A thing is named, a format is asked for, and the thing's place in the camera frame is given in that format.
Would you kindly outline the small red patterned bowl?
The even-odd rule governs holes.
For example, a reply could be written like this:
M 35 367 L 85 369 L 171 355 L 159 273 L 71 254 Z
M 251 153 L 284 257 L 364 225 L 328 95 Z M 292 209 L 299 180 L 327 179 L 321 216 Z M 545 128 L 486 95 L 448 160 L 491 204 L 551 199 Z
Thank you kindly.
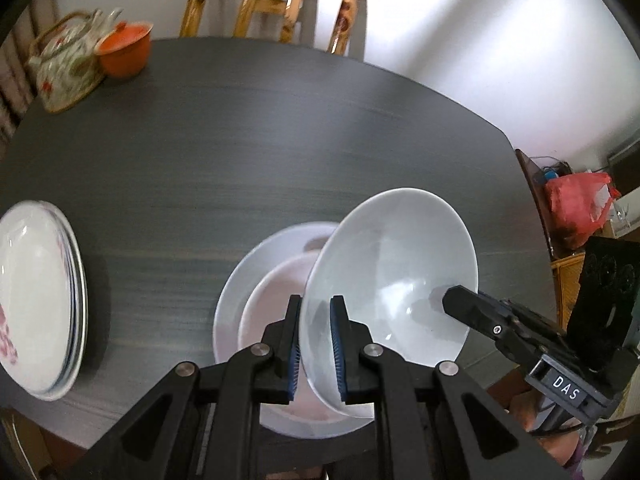
M 288 300 L 292 295 L 302 296 L 306 281 L 318 258 L 318 250 L 304 252 L 280 263 L 260 280 L 247 299 L 238 331 L 238 349 L 262 341 L 266 326 L 285 317 Z M 262 406 L 260 421 L 272 430 L 291 425 L 306 424 L 324 429 L 329 424 L 342 422 L 345 417 L 327 408 L 308 385 L 301 368 L 295 399 L 288 405 Z

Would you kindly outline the large white bowl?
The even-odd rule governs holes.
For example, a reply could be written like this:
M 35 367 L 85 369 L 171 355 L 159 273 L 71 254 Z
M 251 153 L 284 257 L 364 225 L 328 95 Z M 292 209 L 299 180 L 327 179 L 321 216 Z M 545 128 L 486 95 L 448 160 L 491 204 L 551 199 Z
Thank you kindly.
M 338 414 L 370 420 L 370 404 L 346 405 L 335 374 L 330 300 L 369 327 L 378 344 L 426 366 L 453 361 L 468 328 L 445 313 L 448 288 L 478 289 L 471 235 L 446 200 L 418 188 L 395 188 L 350 212 L 321 249 L 303 293 L 299 348 L 307 382 Z

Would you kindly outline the large grey-white plate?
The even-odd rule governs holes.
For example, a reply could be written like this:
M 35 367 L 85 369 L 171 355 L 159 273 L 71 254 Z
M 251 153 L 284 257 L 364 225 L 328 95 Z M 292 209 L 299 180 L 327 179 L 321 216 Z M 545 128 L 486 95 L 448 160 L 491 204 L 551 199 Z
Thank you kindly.
M 224 362 L 238 349 L 238 331 L 243 309 L 250 293 L 268 272 L 289 258 L 318 250 L 333 234 L 335 222 L 317 221 L 289 226 L 263 240 L 236 265 L 220 293 L 213 322 L 213 348 L 215 359 Z M 306 424 L 291 425 L 287 422 L 283 429 L 272 430 L 265 422 L 262 426 L 299 439 L 329 439 L 350 434 L 369 422 L 363 418 L 353 418 L 342 414 L 342 422 L 329 424 L 324 429 Z

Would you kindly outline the yellow wooden crate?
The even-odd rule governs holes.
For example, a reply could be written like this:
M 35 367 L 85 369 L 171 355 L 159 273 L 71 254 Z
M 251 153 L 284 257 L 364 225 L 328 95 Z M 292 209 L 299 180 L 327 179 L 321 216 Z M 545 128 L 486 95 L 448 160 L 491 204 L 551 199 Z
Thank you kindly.
M 579 278 L 582 274 L 584 261 L 585 254 L 578 252 L 578 254 L 554 260 L 551 263 L 556 299 L 556 318 L 563 330 L 567 328 L 568 320 L 577 301 L 580 289 Z

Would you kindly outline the red plastic bag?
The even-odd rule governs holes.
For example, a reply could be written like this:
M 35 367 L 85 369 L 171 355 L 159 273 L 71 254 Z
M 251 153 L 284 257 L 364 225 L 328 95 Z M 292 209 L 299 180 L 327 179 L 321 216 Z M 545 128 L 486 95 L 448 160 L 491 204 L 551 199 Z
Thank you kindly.
M 546 182 L 555 231 L 570 249 L 582 247 L 608 221 L 614 200 L 620 197 L 606 172 L 568 174 Z

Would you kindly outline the white plate with pink flowers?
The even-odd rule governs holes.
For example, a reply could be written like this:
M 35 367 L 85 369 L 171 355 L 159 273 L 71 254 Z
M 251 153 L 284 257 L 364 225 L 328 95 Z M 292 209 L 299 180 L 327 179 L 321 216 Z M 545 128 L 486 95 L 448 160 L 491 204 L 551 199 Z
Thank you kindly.
M 72 285 L 63 232 L 40 203 L 1 218 L 1 365 L 43 393 L 63 374 L 72 340 Z

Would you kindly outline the orange lidded tea cup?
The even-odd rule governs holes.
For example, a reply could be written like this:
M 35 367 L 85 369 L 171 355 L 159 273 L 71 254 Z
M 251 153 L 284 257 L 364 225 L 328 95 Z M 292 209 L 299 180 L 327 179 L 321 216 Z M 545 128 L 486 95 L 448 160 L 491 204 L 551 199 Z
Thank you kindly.
M 94 47 L 94 55 L 106 76 L 129 79 L 148 62 L 151 51 L 151 22 L 119 22 Z

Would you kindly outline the beige patterned curtain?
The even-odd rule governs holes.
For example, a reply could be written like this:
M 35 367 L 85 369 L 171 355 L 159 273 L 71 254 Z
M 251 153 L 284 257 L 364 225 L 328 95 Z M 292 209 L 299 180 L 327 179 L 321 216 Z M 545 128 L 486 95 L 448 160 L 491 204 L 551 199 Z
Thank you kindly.
M 14 133 L 34 100 L 32 81 L 10 32 L 1 46 L 1 154 L 11 143 Z

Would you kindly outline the floral ceramic teapot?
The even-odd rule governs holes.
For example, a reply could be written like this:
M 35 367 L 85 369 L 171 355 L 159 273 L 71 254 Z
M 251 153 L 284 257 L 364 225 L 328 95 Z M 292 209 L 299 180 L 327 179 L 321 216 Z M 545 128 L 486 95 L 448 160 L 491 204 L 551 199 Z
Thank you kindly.
M 94 54 L 115 27 L 122 8 L 75 11 L 37 36 L 28 47 L 27 66 L 36 77 L 38 96 L 51 114 L 69 110 L 98 86 L 104 73 Z

